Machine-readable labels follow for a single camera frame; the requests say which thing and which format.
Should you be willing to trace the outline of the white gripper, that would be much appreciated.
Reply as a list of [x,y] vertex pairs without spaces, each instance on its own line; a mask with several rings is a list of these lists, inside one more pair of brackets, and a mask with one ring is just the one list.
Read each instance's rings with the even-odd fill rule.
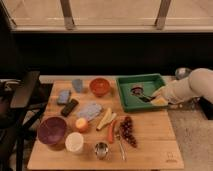
[[167,106],[168,102],[172,104],[181,103],[186,99],[187,84],[182,81],[174,80],[162,87],[163,97],[156,97],[151,101],[154,106]]

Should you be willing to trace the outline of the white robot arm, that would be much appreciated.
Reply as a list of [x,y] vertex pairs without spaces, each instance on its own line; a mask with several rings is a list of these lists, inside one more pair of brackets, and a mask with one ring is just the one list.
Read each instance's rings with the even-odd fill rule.
[[173,80],[160,87],[152,96],[163,97],[171,104],[179,104],[193,98],[204,98],[213,104],[213,70],[195,69],[186,78]]

